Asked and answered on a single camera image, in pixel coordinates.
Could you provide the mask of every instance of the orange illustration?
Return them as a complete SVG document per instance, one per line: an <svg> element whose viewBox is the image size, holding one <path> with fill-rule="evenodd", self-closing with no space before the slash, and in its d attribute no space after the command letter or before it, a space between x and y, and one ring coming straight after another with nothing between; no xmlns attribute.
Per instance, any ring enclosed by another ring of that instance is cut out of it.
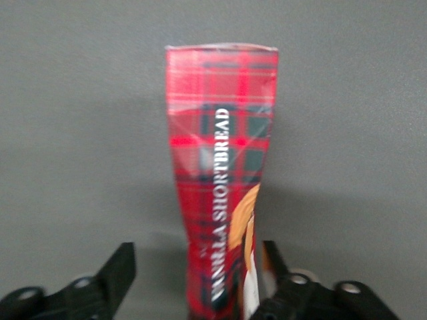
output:
<svg viewBox="0 0 427 320"><path fill-rule="evenodd" d="M254 207L260 184L250 189L243 199L239 202L232 213L232 221L230 223L230 234L228 238L229 250L236 248L242 244L243 236L246 234L245 241L245 264L248 271L251 271L251 249L252 237L254 234Z"/></svg>

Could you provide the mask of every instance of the tartan pattern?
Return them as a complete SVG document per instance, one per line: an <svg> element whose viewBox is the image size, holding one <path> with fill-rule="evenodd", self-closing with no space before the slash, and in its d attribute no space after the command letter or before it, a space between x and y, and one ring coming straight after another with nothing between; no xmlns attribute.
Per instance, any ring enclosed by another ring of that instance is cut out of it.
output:
<svg viewBox="0 0 427 320"><path fill-rule="evenodd" d="M242 248L226 253L226 291L211 302L214 115L230 113L228 218L260 182L270 142L278 52L260 48L169 48L166 102L179 204L189 240L187 300L198 319L240 319Z"/></svg>

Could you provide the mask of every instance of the red tartan package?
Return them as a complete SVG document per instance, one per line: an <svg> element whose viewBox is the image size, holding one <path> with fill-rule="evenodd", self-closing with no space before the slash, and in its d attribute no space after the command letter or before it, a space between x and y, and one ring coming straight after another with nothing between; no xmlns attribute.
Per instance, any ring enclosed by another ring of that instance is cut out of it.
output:
<svg viewBox="0 0 427 320"><path fill-rule="evenodd" d="M167 47L169 143L189 241L191 319L248 319L259 304L254 205L270 142L278 51Z"/></svg>

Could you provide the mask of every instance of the gray wall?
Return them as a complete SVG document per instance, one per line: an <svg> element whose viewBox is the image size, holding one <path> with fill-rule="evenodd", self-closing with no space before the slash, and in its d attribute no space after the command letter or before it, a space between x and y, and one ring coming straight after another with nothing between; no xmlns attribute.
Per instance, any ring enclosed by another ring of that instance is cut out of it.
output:
<svg viewBox="0 0 427 320"><path fill-rule="evenodd" d="M2 1L0 295L134 240L117 319L185 319L163 48L224 41L281 53L258 239L425 320L425 1Z"/></svg>

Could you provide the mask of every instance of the gray background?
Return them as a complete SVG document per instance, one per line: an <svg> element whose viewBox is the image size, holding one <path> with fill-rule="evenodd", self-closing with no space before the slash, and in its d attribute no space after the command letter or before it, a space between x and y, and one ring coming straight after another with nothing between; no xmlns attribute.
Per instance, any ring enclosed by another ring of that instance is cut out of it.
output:
<svg viewBox="0 0 427 320"><path fill-rule="evenodd" d="M133 240L117 319L185 319L163 48L224 41L281 53L258 239L426 319L425 1L2 1L0 295Z"/></svg>

